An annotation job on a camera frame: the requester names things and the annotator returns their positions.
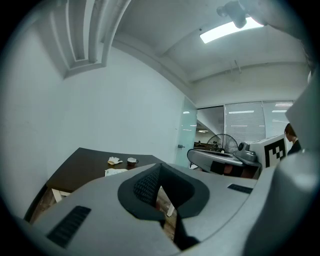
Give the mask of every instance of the window blind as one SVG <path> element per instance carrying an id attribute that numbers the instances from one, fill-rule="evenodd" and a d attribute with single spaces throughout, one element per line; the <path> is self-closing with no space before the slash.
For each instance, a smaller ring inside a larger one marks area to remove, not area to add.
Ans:
<path id="1" fill-rule="evenodd" d="M 286 111 L 293 105 L 293 101 L 263 101 L 265 118 L 265 135 L 267 138 L 284 134 L 289 123 Z M 285 138 L 287 152 L 292 147 L 292 142 Z"/>
<path id="2" fill-rule="evenodd" d="M 225 105 L 225 133 L 236 142 L 266 138 L 265 116 L 261 101 Z"/>

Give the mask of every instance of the black baseboard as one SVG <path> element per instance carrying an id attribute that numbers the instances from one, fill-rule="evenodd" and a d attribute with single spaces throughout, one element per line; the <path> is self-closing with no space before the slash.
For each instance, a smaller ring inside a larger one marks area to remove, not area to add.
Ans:
<path id="1" fill-rule="evenodd" d="M 35 196 L 32 203 L 30 204 L 28 210 L 26 211 L 24 215 L 24 220 L 27 222 L 30 222 L 32 215 L 34 214 L 41 198 L 44 196 L 45 192 L 47 191 L 47 185 L 44 184 L 43 187 L 40 189 L 39 193 Z"/>

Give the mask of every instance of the dark brown table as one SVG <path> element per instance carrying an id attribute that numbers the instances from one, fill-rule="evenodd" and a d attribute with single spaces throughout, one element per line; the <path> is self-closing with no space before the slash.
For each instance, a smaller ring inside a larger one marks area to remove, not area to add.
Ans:
<path id="1" fill-rule="evenodd" d="M 111 165 L 109 157 L 117 157 L 122 163 Z M 134 167 L 127 165 L 128 158 L 135 158 L 139 162 Z M 150 164 L 164 163 L 153 155 L 122 154 L 103 152 L 79 147 L 50 177 L 46 186 L 52 189 L 55 200 L 58 202 L 62 196 L 67 196 L 84 184 L 105 176 L 105 170 L 127 169 Z"/>

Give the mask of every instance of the black suit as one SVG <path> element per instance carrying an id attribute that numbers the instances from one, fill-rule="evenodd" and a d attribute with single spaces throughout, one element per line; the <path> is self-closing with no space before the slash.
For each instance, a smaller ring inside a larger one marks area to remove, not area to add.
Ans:
<path id="1" fill-rule="evenodd" d="M 295 143 L 293 143 L 291 149 L 289 150 L 288 156 L 300 150 L 301 150 L 301 146 L 300 146 L 299 140 L 297 140 Z"/>

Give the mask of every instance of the cup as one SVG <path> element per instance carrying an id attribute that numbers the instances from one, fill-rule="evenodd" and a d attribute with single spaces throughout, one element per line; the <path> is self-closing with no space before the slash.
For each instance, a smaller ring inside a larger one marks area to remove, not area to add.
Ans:
<path id="1" fill-rule="evenodd" d="M 135 166 L 137 163 L 139 163 L 139 160 L 137 160 L 137 159 L 135 159 L 135 158 L 132 158 L 132 157 L 129 157 L 126 162 L 127 162 L 128 166 L 133 167 L 133 166 Z"/>

